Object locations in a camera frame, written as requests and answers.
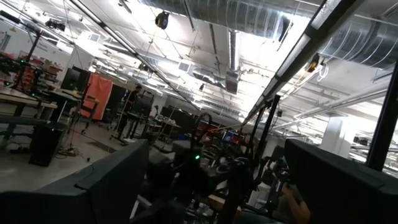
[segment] black box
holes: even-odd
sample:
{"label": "black box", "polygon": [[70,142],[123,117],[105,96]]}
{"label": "black box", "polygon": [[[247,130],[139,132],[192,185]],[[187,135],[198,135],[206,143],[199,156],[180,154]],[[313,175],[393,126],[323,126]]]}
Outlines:
{"label": "black box", "polygon": [[49,166],[58,152],[66,129],[66,124],[59,123],[36,127],[29,146],[31,151],[29,163],[44,167]]}

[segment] black monitor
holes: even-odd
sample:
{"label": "black monitor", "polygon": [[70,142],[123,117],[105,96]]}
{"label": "black monitor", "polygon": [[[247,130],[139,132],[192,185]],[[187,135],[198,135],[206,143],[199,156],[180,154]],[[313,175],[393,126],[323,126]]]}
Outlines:
{"label": "black monitor", "polygon": [[152,102],[145,98],[136,98],[131,108],[133,113],[141,114],[143,116],[149,116],[152,109]]}
{"label": "black monitor", "polygon": [[271,158],[273,160],[281,159],[284,156],[284,148],[282,146],[276,146],[274,152],[272,152]]}
{"label": "black monitor", "polygon": [[64,90],[75,90],[79,82],[80,72],[72,68],[68,68],[65,77],[63,78],[61,88]]}
{"label": "black monitor", "polygon": [[85,90],[85,88],[87,87],[88,80],[90,79],[90,74],[91,73],[89,71],[80,69],[80,68],[78,68],[76,66],[73,66],[72,69],[76,70],[76,71],[78,71],[80,73],[78,81],[76,83],[76,89],[77,89],[77,91],[83,92]]}

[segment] air duct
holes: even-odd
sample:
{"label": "air duct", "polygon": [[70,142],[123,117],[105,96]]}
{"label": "air duct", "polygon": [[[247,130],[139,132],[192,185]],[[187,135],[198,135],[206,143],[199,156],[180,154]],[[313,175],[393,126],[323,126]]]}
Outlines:
{"label": "air duct", "polygon": [[[186,15],[184,0],[139,0],[177,14]],[[310,18],[318,6],[286,0],[191,0],[193,17],[229,29],[281,41],[293,15]],[[398,27],[381,19],[354,16],[320,49],[329,57],[370,67],[389,68],[398,58]]]}
{"label": "air duct", "polygon": [[237,94],[240,76],[239,69],[240,33],[236,30],[228,31],[229,66],[226,72],[225,87],[229,93]]}
{"label": "air duct", "polygon": [[231,72],[237,72],[239,70],[239,49],[240,44],[240,33],[236,30],[228,31],[228,47],[229,47],[229,69]]}

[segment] concrete floor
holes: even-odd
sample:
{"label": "concrete floor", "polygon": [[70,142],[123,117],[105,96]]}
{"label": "concrete floor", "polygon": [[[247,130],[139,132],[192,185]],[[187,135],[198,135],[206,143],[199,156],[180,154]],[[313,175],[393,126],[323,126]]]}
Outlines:
{"label": "concrete floor", "polygon": [[[0,113],[12,114],[12,112],[13,106],[0,104]],[[35,109],[26,108],[23,115],[32,116],[34,113]],[[0,124],[1,131],[4,131],[6,127],[6,125]],[[12,138],[11,140],[17,143],[10,142],[5,150],[0,150],[0,191],[36,190],[90,165],[91,162],[95,162],[109,155],[108,152],[88,144],[89,142],[98,141],[116,150],[128,147],[121,146],[120,142],[117,140],[109,140],[112,131],[106,130],[105,127],[99,127],[98,124],[90,124],[86,134],[81,135],[80,131],[83,128],[83,123],[77,124],[73,138],[72,133],[70,133],[67,136],[67,139],[63,140],[63,146],[68,147],[72,139],[73,146],[79,150],[81,156],[66,157],[64,159],[54,158],[48,167],[39,167],[28,164],[30,156],[28,154],[10,154],[8,150],[17,148],[17,143],[22,143],[22,145],[26,147],[29,147],[30,143],[30,139],[27,137]],[[142,126],[139,126],[137,133],[141,133],[142,128]],[[32,127],[18,126],[15,132],[27,132],[31,130]]]}

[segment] cable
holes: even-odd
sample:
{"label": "cable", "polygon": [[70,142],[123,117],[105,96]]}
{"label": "cable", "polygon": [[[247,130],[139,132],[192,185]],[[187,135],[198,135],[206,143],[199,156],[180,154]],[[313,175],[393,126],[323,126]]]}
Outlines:
{"label": "cable", "polygon": [[[149,42],[150,44],[149,44],[149,46],[148,46],[147,52],[145,53],[145,57],[148,55],[149,49],[150,49],[151,45],[154,43],[154,37],[155,37],[155,35],[156,35],[156,31],[154,32],[154,35],[152,36],[152,41]],[[140,69],[139,69],[139,71],[138,71],[138,73],[137,73],[137,76],[139,76],[139,74],[141,73],[141,71],[142,71],[142,67],[140,67]],[[133,93],[133,91],[130,91],[129,95],[127,96],[127,99],[130,98],[131,93]],[[126,101],[124,102],[123,109],[122,109],[122,114],[121,114],[121,116],[120,116],[120,118],[119,118],[118,124],[116,125],[116,130],[118,130],[118,128],[119,128],[120,121],[122,120],[122,116],[123,116],[124,110],[126,109],[127,104],[128,104],[128,100],[126,100]]]}
{"label": "cable", "polygon": [[65,0],[63,0],[62,3],[63,3],[63,9],[65,10],[65,16],[67,18],[67,24],[68,24],[69,31],[70,31],[70,37],[72,38],[71,42],[73,43],[73,48],[75,49],[76,56],[77,56],[77,58],[79,60],[80,66],[81,66],[81,68],[83,68],[83,63],[80,60],[79,51],[76,48],[75,38],[73,36],[72,27],[70,25],[69,16],[68,16],[68,9],[67,9],[67,5],[65,4]]}

